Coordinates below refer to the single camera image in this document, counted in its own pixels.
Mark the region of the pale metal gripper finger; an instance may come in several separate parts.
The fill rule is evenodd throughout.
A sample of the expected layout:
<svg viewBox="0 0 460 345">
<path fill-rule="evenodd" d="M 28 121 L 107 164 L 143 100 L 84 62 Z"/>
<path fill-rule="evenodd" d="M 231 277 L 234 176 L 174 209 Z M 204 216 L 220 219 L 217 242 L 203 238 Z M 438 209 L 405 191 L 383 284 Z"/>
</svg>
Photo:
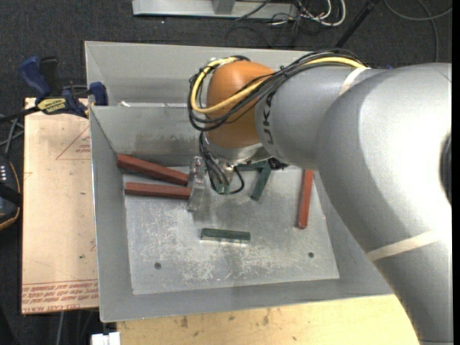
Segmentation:
<svg viewBox="0 0 460 345">
<path fill-rule="evenodd" d="M 204 184 L 204 161 L 200 156 L 195 156 L 189 168 L 189 186 Z"/>
<path fill-rule="evenodd" d="M 206 191 L 205 185 L 195 184 L 191 188 L 190 198 L 188 200 L 188 210 L 189 211 L 197 211 L 201 205 L 203 200 L 204 194 Z"/>
</svg>

